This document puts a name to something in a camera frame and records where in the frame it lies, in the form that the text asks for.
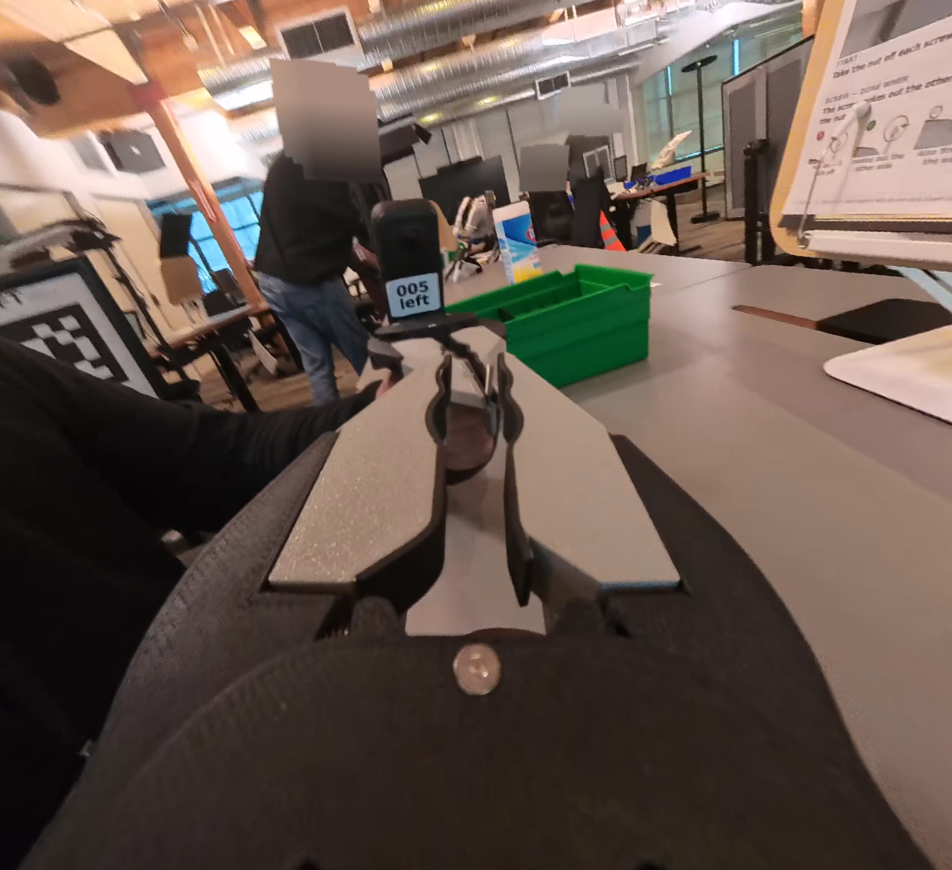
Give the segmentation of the green plastic bin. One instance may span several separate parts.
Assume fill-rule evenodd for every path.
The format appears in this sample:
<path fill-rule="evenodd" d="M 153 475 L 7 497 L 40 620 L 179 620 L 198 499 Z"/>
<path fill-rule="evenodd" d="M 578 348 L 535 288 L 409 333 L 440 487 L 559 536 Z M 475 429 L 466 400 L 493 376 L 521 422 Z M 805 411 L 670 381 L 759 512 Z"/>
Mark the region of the green plastic bin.
<path fill-rule="evenodd" d="M 446 307 L 497 321 L 500 305 L 537 306 L 507 324 L 507 351 L 555 388 L 594 378 L 649 357 L 652 276 L 641 271 L 576 265 Z"/>

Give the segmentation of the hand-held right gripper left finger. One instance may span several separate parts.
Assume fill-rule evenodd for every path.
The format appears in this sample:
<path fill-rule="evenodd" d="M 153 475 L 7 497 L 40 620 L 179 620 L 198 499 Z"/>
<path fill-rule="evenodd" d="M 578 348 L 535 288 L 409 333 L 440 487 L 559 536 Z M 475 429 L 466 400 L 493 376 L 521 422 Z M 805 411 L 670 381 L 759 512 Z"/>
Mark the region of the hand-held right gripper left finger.
<path fill-rule="evenodd" d="M 443 570 L 451 357 L 419 367 L 341 426 L 268 575 L 278 591 L 407 613 Z"/>

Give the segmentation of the wipes canister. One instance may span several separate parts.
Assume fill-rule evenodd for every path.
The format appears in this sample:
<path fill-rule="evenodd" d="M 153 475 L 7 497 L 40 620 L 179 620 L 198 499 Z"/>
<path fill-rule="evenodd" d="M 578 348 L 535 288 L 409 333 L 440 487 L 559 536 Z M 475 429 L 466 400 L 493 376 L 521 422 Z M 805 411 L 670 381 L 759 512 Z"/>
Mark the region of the wipes canister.
<path fill-rule="evenodd" d="M 530 204 L 519 201 L 497 208 L 493 221 L 507 283 L 516 286 L 542 276 Z"/>

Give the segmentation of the black pole stand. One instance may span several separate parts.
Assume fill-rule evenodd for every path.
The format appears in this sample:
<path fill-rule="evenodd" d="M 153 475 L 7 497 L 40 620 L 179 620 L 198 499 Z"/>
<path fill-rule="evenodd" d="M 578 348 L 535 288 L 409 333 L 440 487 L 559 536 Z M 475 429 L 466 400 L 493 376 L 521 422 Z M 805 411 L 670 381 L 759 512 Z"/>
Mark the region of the black pole stand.
<path fill-rule="evenodd" d="M 707 166 L 707 139 L 706 139 L 706 110 L 704 91 L 704 71 L 718 59 L 715 54 L 708 54 L 696 59 L 682 68 L 682 73 L 695 76 L 696 113 L 698 122 L 698 150 L 700 158 L 701 178 L 698 192 L 700 193 L 701 210 L 693 215 L 690 221 L 694 225 L 707 224 L 720 219 L 720 213 L 708 208 L 708 166 Z"/>

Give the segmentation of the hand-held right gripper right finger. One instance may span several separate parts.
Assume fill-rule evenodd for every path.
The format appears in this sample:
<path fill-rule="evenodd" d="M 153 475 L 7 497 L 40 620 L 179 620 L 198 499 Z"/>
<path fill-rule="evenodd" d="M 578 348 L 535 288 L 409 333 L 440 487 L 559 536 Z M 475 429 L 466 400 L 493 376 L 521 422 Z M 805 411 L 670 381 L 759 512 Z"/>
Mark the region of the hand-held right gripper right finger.
<path fill-rule="evenodd" d="M 505 441 L 506 565 L 520 606 L 668 592 L 681 576 L 619 448 L 589 412 L 511 353 L 495 369 Z"/>

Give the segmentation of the silver ceiling duct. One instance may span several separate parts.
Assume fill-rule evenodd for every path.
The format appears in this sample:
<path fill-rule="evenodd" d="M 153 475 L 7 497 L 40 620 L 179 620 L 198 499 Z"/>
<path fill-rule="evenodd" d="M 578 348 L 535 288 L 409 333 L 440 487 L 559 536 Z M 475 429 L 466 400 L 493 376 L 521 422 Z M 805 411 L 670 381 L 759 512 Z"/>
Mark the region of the silver ceiling duct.
<path fill-rule="evenodd" d="M 363 57 L 350 66 L 327 57 L 311 61 L 368 73 L 389 61 L 393 70 L 371 79 L 378 115 L 390 120 L 422 113 L 457 95 L 494 93 L 552 74 L 623 67 L 663 43 L 675 17 L 698 8 L 702 18 L 725 5 L 760 10 L 797 0 L 434 0 L 390 15 L 355 21 Z M 232 63 L 201 67 L 203 88 L 235 112 L 272 99 L 270 65 L 289 59 L 279 40 Z"/>

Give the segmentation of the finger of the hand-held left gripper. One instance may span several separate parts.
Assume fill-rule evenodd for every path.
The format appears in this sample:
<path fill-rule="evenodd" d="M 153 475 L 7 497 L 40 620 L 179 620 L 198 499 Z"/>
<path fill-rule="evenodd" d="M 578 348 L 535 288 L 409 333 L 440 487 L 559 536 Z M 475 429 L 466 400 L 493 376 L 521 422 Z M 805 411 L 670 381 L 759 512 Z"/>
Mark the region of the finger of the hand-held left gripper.
<path fill-rule="evenodd" d="M 422 372 L 429 378 L 436 378 L 442 388 L 449 388 L 449 350 L 433 338 L 411 338 L 402 340 L 402 379 L 408 379 L 413 373 Z"/>
<path fill-rule="evenodd" d="M 501 378 L 506 365 L 506 338 L 502 326 L 470 326 L 449 337 L 453 359 L 451 400 L 465 407 L 499 410 L 502 405 Z M 482 391 L 483 366 L 493 365 L 494 392 L 486 399 Z"/>

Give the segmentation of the wooden top office desk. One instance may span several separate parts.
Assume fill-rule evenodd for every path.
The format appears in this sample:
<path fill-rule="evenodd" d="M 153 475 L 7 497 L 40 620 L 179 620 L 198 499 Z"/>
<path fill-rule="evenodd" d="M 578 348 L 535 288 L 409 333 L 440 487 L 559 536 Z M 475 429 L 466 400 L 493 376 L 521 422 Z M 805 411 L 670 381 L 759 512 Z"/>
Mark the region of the wooden top office desk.
<path fill-rule="evenodd" d="M 680 240 L 676 197 L 680 194 L 696 191 L 699 188 L 704 189 L 702 184 L 708 181 L 709 176 L 709 173 L 701 172 L 664 185 L 649 184 L 648 186 L 634 186 L 632 188 L 622 187 L 618 191 L 614 191 L 610 198 L 614 206 L 625 206 L 626 208 L 633 208 L 636 202 L 645 199 L 661 200 L 664 205 L 665 219 L 673 238 L 673 243 L 668 247 L 673 249 L 677 255 L 683 250 Z"/>
<path fill-rule="evenodd" d="M 251 393 L 239 365 L 232 358 L 228 346 L 231 334 L 237 329 L 250 333 L 252 320 L 268 318 L 272 310 L 268 305 L 243 305 L 215 315 L 208 320 L 163 336 L 147 346 L 153 362 L 162 368 L 183 374 L 184 367 L 193 361 L 208 356 L 215 365 L 226 388 L 245 412 L 257 413 L 260 406 Z"/>

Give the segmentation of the wooden book stand white base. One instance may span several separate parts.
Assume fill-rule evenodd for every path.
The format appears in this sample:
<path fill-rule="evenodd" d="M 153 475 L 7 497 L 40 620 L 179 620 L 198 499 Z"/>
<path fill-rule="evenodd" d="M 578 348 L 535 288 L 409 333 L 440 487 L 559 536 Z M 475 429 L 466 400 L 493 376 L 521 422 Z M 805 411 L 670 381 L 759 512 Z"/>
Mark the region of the wooden book stand white base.
<path fill-rule="evenodd" d="M 810 62 L 817 32 L 803 85 L 813 83 L 820 76 L 819 66 Z M 802 103 L 802 91 L 803 86 L 770 206 L 770 225 L 778 245 L 804 258 L 882 264 L 898 271 L 935 302 L 950 309 L 951 196 L 950 221 L 944 223 L 938 220 L 868 218 L 830 220 L 807 213 L 800 216 L 783 213 L 784 201 L 795 175 L 795 168 L 787 164 L 787 157 L 791 150 L 800 149 L 808 117 L 808 106 Z"/>

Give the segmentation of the white ceiling vent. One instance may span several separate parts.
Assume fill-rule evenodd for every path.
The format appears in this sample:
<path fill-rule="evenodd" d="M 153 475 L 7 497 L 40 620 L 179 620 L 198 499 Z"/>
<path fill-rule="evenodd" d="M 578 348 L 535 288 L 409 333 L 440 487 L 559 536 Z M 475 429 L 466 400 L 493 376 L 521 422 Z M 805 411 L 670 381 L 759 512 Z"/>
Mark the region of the white ceiling vent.
<path fill-rule="evenodd" d="M 291 60 L 329 58 L 350 66 L 363 57 L 351 11 L 335 7 L 275 25 L 280 46 Z"/>

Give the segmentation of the checkered marker board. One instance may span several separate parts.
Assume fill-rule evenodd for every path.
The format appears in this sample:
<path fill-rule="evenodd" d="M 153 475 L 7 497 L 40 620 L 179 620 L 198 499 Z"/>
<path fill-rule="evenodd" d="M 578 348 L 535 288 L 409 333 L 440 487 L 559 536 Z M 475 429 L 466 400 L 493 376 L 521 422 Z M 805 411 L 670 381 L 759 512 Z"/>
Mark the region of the checkered marker board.
<path fill-rule="evenodd" d="M 1 335 L 90 376 L 169 399 L 132 321 L 85 259 L 3 275 Z"/>

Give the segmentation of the grey panel with silver frame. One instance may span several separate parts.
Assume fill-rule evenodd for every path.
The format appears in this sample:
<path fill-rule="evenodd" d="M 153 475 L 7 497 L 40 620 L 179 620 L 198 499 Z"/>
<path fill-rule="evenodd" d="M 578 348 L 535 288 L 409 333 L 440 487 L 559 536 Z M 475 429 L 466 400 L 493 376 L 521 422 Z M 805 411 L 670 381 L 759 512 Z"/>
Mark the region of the grey panel with silver frame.
<path fill-rule="evenodd" d="M 813 38 L 799 41 L 721 85 L 724 216 L 729 220 L 744 217 L 744 150 L 757 141 L 767 143 L 758 193 L 762 211 L 769 210 L 812 44 Z"/>

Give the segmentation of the person's left forearm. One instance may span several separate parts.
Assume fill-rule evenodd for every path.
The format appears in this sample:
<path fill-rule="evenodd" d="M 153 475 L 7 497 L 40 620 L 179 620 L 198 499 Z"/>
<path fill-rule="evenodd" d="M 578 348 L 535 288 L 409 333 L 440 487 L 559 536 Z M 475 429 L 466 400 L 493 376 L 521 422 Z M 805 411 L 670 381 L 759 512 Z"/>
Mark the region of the person's left forearm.
<path fill-rule="evenodd" d="M 388 385 L 377 381 L 323 405 L 233 413 L 90 382 L 78 401 L 77 450 L 149 524 L 217 531 Z"/>

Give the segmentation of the person's left hand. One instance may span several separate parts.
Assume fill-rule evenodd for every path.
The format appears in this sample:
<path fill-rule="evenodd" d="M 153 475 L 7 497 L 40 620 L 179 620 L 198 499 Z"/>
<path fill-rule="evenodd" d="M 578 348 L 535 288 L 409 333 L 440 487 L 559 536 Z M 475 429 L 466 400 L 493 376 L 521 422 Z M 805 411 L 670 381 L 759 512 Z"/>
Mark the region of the person's left hand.
<path fill-rule="evenodd" d="M 463 483 L 476 476 L 496 449 L 494 428 L 485 408 L 465 407 L 451 400 L 446 410 L 444 457 L 446 483 Z"/>

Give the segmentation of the printed instruction sheet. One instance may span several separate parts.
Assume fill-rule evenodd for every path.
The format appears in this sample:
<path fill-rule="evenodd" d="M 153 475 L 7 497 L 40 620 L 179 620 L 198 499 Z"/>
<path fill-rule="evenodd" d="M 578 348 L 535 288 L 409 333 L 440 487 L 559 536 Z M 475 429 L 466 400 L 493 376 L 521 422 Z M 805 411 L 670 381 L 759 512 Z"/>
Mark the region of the printed instruction sheet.
<path fill-rule="evenodd" d="M 951 0 L 827 0 L 783 213 L 950 221 Z"/>

